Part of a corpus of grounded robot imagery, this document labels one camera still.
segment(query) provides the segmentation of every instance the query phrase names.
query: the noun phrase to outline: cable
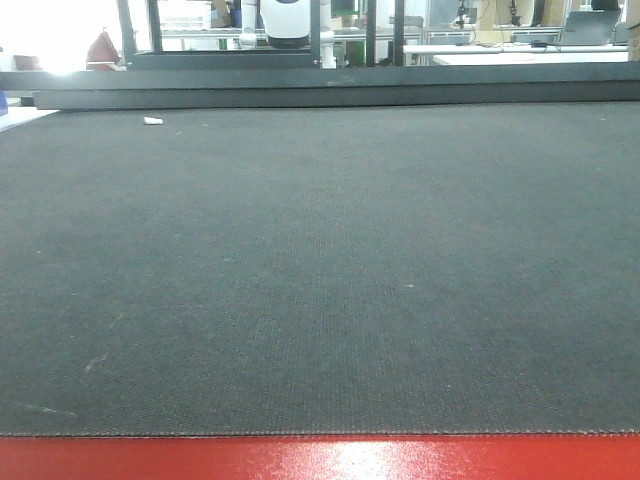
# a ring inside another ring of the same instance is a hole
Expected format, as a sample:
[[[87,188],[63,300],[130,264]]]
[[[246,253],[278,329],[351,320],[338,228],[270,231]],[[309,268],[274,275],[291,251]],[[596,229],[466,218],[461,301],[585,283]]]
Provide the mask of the cable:
[[[500,28],[500,36],[502,37],[502,43],[500,44],[501,53],[504,53],[504,27],[502,26],[502,18],[500,17],[500,8],[496,1],[496,15],[498,15],[498,27]]]

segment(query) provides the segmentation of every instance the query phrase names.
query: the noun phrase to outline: red surface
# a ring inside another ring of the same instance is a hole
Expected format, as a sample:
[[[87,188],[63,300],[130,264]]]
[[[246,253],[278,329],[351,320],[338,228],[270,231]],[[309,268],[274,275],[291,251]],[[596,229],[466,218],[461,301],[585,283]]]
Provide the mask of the red surface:
[[[1,480],[639,479],[640,435],[0,438]]]

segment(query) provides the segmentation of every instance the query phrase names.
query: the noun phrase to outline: small white object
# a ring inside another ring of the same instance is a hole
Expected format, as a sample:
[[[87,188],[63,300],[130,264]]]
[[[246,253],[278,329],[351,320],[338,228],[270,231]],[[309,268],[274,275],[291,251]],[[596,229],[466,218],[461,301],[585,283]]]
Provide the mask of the small white object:
[[[144,117],[145,125],[162,125],[164,121],[161,118]]]

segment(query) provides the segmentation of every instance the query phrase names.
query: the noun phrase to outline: white table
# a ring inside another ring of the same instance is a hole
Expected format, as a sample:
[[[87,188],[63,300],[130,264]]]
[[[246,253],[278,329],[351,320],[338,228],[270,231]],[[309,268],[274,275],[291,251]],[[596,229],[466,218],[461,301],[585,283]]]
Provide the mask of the white table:
[[[511,65],[527,63],[626,62],[625,46],[548,46],[530,45],[407,45],[405,55],[419,55],[428,64]]]

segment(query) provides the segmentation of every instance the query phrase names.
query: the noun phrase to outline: white wall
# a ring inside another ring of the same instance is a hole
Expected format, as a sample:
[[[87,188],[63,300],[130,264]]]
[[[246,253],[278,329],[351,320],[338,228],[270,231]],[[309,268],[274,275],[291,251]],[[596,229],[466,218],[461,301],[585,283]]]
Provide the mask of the white wall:
[[[120,48],[115,0],[0,0],[0,46],[38,56],[46,70],[84,70],[87,50],[103,27]]]

